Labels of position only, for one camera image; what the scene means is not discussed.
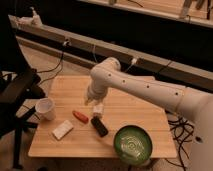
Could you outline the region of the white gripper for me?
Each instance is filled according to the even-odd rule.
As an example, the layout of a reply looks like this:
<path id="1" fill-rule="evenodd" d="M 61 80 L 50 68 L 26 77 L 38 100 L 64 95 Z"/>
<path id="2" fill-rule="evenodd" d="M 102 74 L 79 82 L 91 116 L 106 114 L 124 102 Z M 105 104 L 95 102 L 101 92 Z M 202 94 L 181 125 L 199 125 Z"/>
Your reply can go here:
<path id="1" fill-rule="evenodd" d="M 87 98 L 85 98 L 84 104 L 88 105 L 90 101 L 95 100 L 94 105 L 99 105 L 101 103 L 99 100 L 104 99 L 107 93 L 107 88 L 98 89 L 90 85 L 87 89 Z"/>

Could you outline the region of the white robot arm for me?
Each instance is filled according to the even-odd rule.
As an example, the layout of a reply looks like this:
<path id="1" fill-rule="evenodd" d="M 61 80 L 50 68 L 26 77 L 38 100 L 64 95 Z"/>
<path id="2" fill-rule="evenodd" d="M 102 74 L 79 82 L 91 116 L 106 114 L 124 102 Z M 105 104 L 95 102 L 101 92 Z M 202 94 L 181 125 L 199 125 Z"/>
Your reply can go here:
<path id="1" fill-rule="evenodd" d="M 112 87 L 181 115 L 195 124 L 187 171 L 213 171 L 213 94 L 132 76 L 120 69 L 120 62 L 114 57 L 96 64 L 90 72 L 92 81 L 85 103 L 104 99 Z"/>

